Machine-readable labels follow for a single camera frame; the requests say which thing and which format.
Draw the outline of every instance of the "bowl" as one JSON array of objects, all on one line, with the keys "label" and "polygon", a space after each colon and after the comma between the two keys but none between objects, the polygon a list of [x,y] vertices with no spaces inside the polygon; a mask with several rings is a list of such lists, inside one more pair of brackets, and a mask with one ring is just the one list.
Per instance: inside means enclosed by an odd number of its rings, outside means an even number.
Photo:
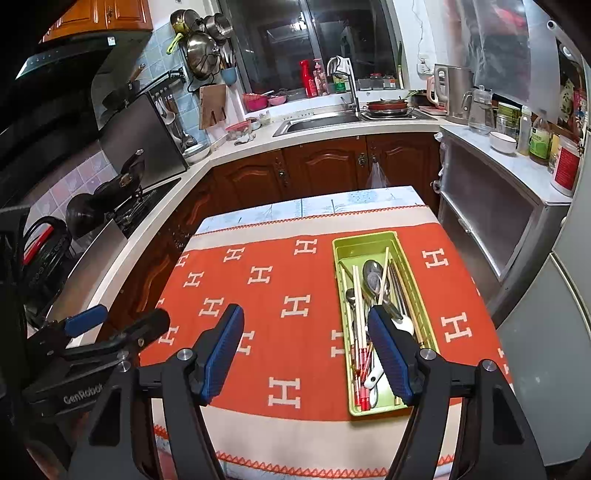
[{"label": "bowl", "polygon": [[244,106],[249,112],[256,112],[267,108],[267,97],[265,95],[258,95],[257,93],[245,93],[242,95]]},{"label": "bowl", "polygon": [[283,105],[287,101],[287,95],[274,95],[269,97],[269,106]]},{"label": "bowl", "polygon": [[517,150],[517,140],[509,135],[491,132],[489,139],[491,141],[491,147],[501,153],[511,155]]}]

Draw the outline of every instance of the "window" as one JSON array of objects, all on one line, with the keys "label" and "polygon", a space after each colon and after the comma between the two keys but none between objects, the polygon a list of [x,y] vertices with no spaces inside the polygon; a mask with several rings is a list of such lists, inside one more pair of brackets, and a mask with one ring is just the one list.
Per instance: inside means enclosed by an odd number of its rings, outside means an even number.
[{"label": "window", "polygon": [[246,90],[302,88],[300,60],[349,57],[357,78],[396,75],[385,0],[220,0]]}]

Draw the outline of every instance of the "screw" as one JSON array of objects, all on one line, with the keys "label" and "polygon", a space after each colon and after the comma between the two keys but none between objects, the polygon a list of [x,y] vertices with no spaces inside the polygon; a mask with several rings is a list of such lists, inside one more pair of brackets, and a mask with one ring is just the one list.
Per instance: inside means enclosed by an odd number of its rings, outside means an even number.
[{"label": "screw", "polygon": [[494,363],[492,360],[487,359],[482,361],[482,366],[484,367],[484,370],[488,372],[494,372],[496,370],[496,363]]},{"label": "screw", "polygon": [[131,363],[129,360],[123,360],[119,365],[117,365],[117,370],[122,373],[127,372],[131,368]]},{"label": "screw", "polygon": [[437,356],[435,351],[430,348],[423,348],[420,353],[425,360],[433,360]]},{"label": "screw", "polygon": [[183,348],[179,350],[177,353],[177,358],[179,360],[189,360],[193,356],[193,351],[190,348]]}]

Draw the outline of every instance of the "jar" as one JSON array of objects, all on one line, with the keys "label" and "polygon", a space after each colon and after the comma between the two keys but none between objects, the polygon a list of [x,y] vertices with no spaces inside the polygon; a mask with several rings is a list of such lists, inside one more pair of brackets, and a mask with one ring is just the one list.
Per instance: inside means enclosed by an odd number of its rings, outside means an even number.
[{"label": "jar", "polygon": [[372,90],[383,90],[384,89],[384,77],[381,73],[372,73],[369,75]]},{"label": "jar", "polygon": [[386,75],[384,77],[384,88],[386,90],[395,90],[396,89],[396,78],[392,75]]}]

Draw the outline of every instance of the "wooden cutting board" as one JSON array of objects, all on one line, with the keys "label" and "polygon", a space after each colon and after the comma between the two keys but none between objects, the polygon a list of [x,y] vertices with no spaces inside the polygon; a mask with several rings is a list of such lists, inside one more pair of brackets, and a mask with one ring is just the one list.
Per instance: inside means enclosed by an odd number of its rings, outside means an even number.
[{"label": "wooden cutting board", "polygon": [[199,128],[204,130],[226,119],[226,85],[208,85],[199,89],[201,115]]}]

